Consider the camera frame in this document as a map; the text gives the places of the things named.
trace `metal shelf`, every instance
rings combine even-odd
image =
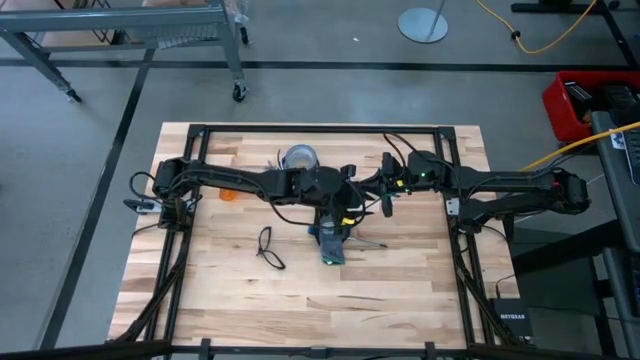
[[[248,43],[246,29],[230,20],[223,0],[135,8],[112,8],[108,0],[4,0],[0,6],[0,37],[72,99],[79,97],[49,61],[53,52],[222,46],[233,99],[240,102],[247,92],[238,53],[238,43]]]

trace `wooden tabletop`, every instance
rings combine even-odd
[[[189,125],[163,125],[151,173],[160,161],[182,156]],[[462,164],[488,170],[480,128],[458,126],[456,133]],[[432,136],[406,138],[418,149],[434,151]],[[275,163],[278,149],[284,152],[295,144],[312,146],[325,166],[355,164],[356,179],[373,174],[383,152],[393,153],[378,134],[214,133],[207,162],[263,171],[269,161]],[[408,156],[410,150],[398,146]],[[281,221],[257,197],[240,194],[225,202],[218,189],[202,188],[202,194],[174,344],[198,345],[207,337],[220,346],[423,348],[424,342],[433,341],[437,348],[465,347],[441,195],[416,193],[394,200],[392,218],[384,218],[379,204],[374,205],[376,214],[355,228],[354,235],[389,248],[347,242],[346,264],[327,266],[306,228]],[[310,208],[285,206],[281,211],[293,220],[313,219]],[[141,216],[137,226],[157,220]],[[503,230],[496,221],[488,225]],[[270,249],[285,262],[284,271],[256,256],[257,237],[265,226],[273,227]],[[154,228],[134,237],[110,338],[121,334],[151,298],[164,234]],[[509,248],[491,231],[476,238],[491,296],[496,281],[513,274]],[[177,236],[175,250],[179,241]],[[518,296],[513,278],[502,281],[500,291],[505,297]],[[476,337],[482,340],[478,311],[470,299]],[[160,312],[158,337],[167,302]]]

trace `black eyeglasses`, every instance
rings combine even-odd
[[[278,270],[286,269],[286,265],[280,260],[278,255],[273,251],[269,250],[269,244],[271,243],[271,226],[266,226],[260,232],[258,236],[258,253],[256,256],[262,256],[267,264],[273,266]]]

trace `black metal frame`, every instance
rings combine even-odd
[[[424,134],[434,138],[436,155],[445,159],[444,140],[448,143],[451,154],[451,162],[460,165],[460,156],[457,147],[455,129],[453,127],[385,127],[385,126],[338,126],[326,127],[319,125],[198,125],[189,127],[187,141],[183,157],[191,159],[194,152],[196,139],[200,138],[200,148],[197,150],[198,160],[205,161],[207,149],[210,143],[211,134],[214,132],[296,132],[296,133],[382,133],[392,131],[404,134]],[[199,196],[200,189],[196,188],[191,192],[191,198]],[[0,356],[2,359],[133,359],[140,357],[161,356],[168,359],[171,354],[199,354],[201,359],[212,359],[215,354],[261,354],[261,355],[302,355],[315,359],[326,359],[333,356],[416,356],[423,359],[435,359],[436,357],[453,358],[483,358],[483,359],[604,359],[599,355],[581,354],[573,352],[558,352],[548,350],[538,350],[531,347],[513,347],[494,344],[494,331],[498,335],[501,331],[502,321],[495,315],[489,305],[482,281],[482,270],[480,259],[475,243],[475,238],[471,234],[466,234],[468,242],[468,256],[471,264],[471,272],[466,269],[462,260],[462,253],[459,245],[459,234],[454,228],[453,217],[447,217],[449,225],[449,239],[452,247],[452,260],[454,263],[456,285],[460,303],[461,319],[466,349],[443,350],[436,349],[433,342],[426,342],[424,348],[416,349],[386,349],[386,348],[329,348],[329,347],[220,347],[212,346],[210,339],[203,339],[200,346],[173,346],[171,344],[176,320],[184,269],[187,264],[187,254],[191,245],[192,225],[182,231],[182,242],[180,254],[175,263],[170,268],[171,253],[173,243],[177,235],[175,230],[167,230],[165,244],[162,250],[160,264],[158,266],[158,277],[156,279],[154,296],[149,301],[139,317],[139,321],[134,322],[138,328],[137,332],[127,332],[116,340],[108,341],[102,345],[82,346],[74,348],[45,349],[40,351],[28,351],[12,353]],[[158,307],[169,288],[173,288],[169,299],[169,310],[167,313],[167,323],[161,340],[154,340],[157,327]],[[471,319],[470,303],[468,299],[470,292],[481,309],[481,326],[485,344],[476,342],[473,321]],[[64,318],[54,317],[50,322],[62,322]],[[146,333],[143,341],[136,341],[142,331],[141,326],[146,326]]]
[[[552,5],[543,3],[516,3],[511,5],[511,11],[514,13],[534,14],[582,14],[587,10],[588,6],[589,5],[584,4]],[[601,15],[604,18],[625,61],[631,69],[638,69],[638,61],[633,55],[627,40],[624,38],[624,35],[622,35],[622,31],[620,31],[616,20],[613,18],[613,15],[611,15],[611,11],[609,11],[609,7],[604,0],[598,0],[596,5],[589,11],[589,15]]]
[[[198,160],[204,162],[207,154],[207,149],[209,147],[209,143],[211,140],[211,135],[217,132],[380,133],[381,134],[384,131],[391,131],[391,132],[396,132],[401,134],[409,133],[409,134],[424,134],[424,135],[433,136],[436,155],[441,159],[444,159],[444,146],[443,146],[443,138],[444,138],[448,141],[449,147],[451,149],[451,157],[452,157],[451,161],[453,162],[454,165],[458,165],[458,166],[460,165],[460,156],[458,153],[458,148],[456,143],[455,129],[453,127],[419,127],[419,126],[418,127],[340,126],[340,127],[329,128],[327,126],[322,126],[322,125],[296,126],[296,125],[197,125],[197,124],[192,124],[189,127],[189,131],[187,133],[187,142],[185,145],[183,157],[185,159],[191,159],[195,151],[193,147],[196,142],[196,139],[200,138],[201,139],[200,149],[197,150]],[[196,199],[198,195],[199,195],[199,188],[196,188],[195,190],[192,191],[191,199]],[[460,253],[460,246],[458,244],[458,233],[455,231],[453,227],[454,223],[452,221],[452,218],[448,217],[447,222],[450,229],[449,236],[450,236],[451,246],[452,246],[452,249],[455,249],[454,251],[452,251],[452,254],[454,254],[452,255],[453,257],[452,260],[454,261],[454,264],[458,264],[458,265],[461,264],[462,266],[464,266],[464,263],[462,263],[461,261],[458,261],[455,255],[456,253]],[[180,250],[181,253],[183,251],[188,252],[189,250],[189,246],[191,243],[192,226],[193,224],[191,224],[183,232],[183,235],[182,235],[183,238],[182,238],[182,244],[181,244],[181,250]],[[164,276],[166,276],[165,274],[167,274],[167,270],[169,269],[169,266],[170,266],[169,262],[171,259],[171,250],[172,250],[176,233],[177,231],[175,230],[167,230],[167,234],[165,237],[165,244],[164,244],[164,248],[162,251],[162,256],[161,256],[160,264],[158,268],[158,278],[156,279],[154,297],[161,294],[159,290],[163,287],[163,280],[165,279]],[[473,239],[473,235],[468,235],[467,238],[471,239],[471,242],[469,243],[469,246],[470,246],[469,255],[471,259],[471,264],[473,265],[472,274],[473,274],[473,277],[476,279],[474,284],[475,286],[477,286],[477,289],[475,289],[475,291],[484,295],[484,284],[482,283],[482,274],[479,266],[480,262],[479,262],[478,252],[475,246],[475,241]],[[176,263],[173,266],[174,268],[184,268],[186,267],[186,261],[187,261],[186,255],[179,256],[178,260],[176,260]],[[183,275],[184,275],[184,272],[182,272],[179,278],[176,280],[175,285],[173,287],[173,291],[171,293],[169,310],[167,313],[167,324],[165,326],[164,336],[163,336],[163,340],[169,341],[169,342],[173,338],[173,333],[175,331],[175,324],[176,324],[176,318],[177,318],[178,308],[179,308],[179,299],[180,299],[180,293],[182,288]],[[460,302],[465,341],[467,345],[469,345],[474,343],[475,339],[474,339],[474,332],[473,332],[473,323],[471,319],[471,310],[470,310],[469,299],[467,295],[467,286],[459,276],[456,276],[456,285],[458,290],[458,299]],[[486,319],[487,316],[485,314],[482,314],[481,316],[482,316],[483,333],[485,334],[485,338],[491,339],[490,343],[492,343],[493,336],[490,335],[491,330],[489,327],[489,321]],[[157,317],[158,317],[158,310],[156,309],[152,317],[150,318],[149,326],[147,327],[145,337],[144,337],[145,341],[151,341],[155,338],[155,332],[156,332],[155,325],[157,324]],[[187,351],[188,349],[195,351],[196,349],[199,349],[199,348],[198,347],[191,347],[191,348],[182,347],[181,349],[184,351]],[[431,356],[430,354],[428,354],[427,347],[425,347],[424,349],[414,349],[414,350],[382,349],[382,348],[366,349],[366,350],[365,349],[349,350],[349,349],[334,349],[334,348],[324,348],[324,347],[323,348],[279,348],[278,350],[275,350],[275,351],[273,350],[273,348],[234,347],[233,353],[263,354],[261,351],[265,349],[270,349],[269,353],[277,353],[281,355],[306,354],[310,357],[319,357],[319,358],[337,356],[336,354],[340,354],[340,355],[349,354],[349,355],[361,355],[361,356],[367,356],[368,354],[371,354],[371,355],[384,354],[385,356],[418,356],[418,357],[427,357],[427,358]],[[457,356],[457,355],[460,355],[461,351],[464,351],[464,350],[460,350],[457,352],[456,351],[441,352],[438,350],[437,355],[438,356],[454,356],[454,355]]]

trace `yellow cable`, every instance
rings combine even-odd
[[[493,17],[495,17],[496,19],[500,20],[509,30],[511,30],[511,33],[513,34],[516,30],[513,28],[513,26],[511,26],[511,24],[509,24],[509,22],[507,22],[507,20],[503,19],[502,17],[500,17],[500,15],[496,14],[495,12],[493,12],[491,9],[489,9],[485,4],[483,4],[480,0],[476,0],[476,2],[478,3],[478,5],[480,5],[486,12],[488,12],[489,14],[493,15]],[[549,49],[551,49],[552,47],[554,47],[557,43],[559,43],[560,41],[562,41],[562,39],[564,39],[565,37],[567,37],[567,35],[571,34],[571,32],[576,28],[576,26],[578,26],[582,20],[587,16],[587,14],[589,14],[589,11],[591,11],[591,9],[596,5],[596,3],[598,2],[598,0],[593,0],[591,1],[591,4],[587,7],[587,9],[584,11],[584,13],[582,13],[582,15],[580,15],[580,17],[578,18],[578,20],[576,20],[576,22],[573,23],[573,25],[571,25],[567,31],[565,31],[562,35],[560,35],[557,39],[555,39],[551,44],[543,47],[542,49],[538,49],[538,50],[528,50],[527,48],[524,47],[524,45],[522,45],[522,41],[520,41],[520,36],[516,37],[516,43],[518,43],[518,46],[520,47],[520,49],[522,49],[522,51],[524,51],[525,53],[529,54],[529,55],[536,55],[536,54],[540,54],[543,53]]]
[[[572,143],[570,145],[567,145],[567,146],[563,147],[562,149],[556,150],[556,151],[552,152],[551,154],[543,157],[540,160],[532,162],[531,164],[529,164],[529,165],[523,167],[522,169],[520,169],[520,171],[531,170],[532,168],[534,168],[534,167],[536,167],[536,166],[538,166],[538,165],[540,165],[542,163],[545,163],[545,162],[551,160],[552,158],[554,158],[554,157],[556,157],[556,156],[558,156],[558,155],[560,155],[560,154],[562,154],[564,152],[567,152],[567,151],[569,151],[569,150],[571,150],[571,149],[573,149],[573,148],[575,148],[577,146],[580,146],[580,145],[583,145],[583,144],[586,144],[586,143],[589,143],[589,142],[592,142],[592,141],[595,141],[595,140],[602,139],[602,138],[607,137],[607,136],[609,136],[611,134],[617,134],[617,133],[620,133],[620,132],[623,132],[623,131],[627,131],[627,130],[631,130],[631,129],[635,129],[635,128],[640,128],[640,121],[637,122],[637,123],[633,123],[633,124],[629,124],[629,125],[626,125],[626,126],[619,127],[617,129],[605,131],[605,132],[600,133],[600,134],[589,136],[586,139],[582,139],[582,140],[576,141],[576,142],[574,142],[574,143]]]

